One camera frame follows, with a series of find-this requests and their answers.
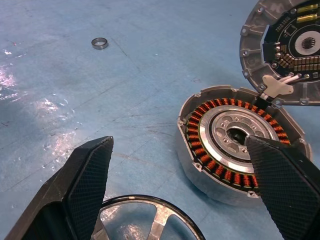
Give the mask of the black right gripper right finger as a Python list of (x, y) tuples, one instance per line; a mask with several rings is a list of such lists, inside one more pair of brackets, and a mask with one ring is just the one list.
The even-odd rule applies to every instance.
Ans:
[(245, 139), (260, 197), (285, 240), (320, 238), (320, 170), (296, 147)]

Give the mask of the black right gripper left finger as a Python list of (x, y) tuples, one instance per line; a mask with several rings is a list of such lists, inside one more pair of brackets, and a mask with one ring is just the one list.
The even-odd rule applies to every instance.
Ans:
[(114, 138), (75, 148), (35, 194), (7, 240), (89, 240), (106, 191)]

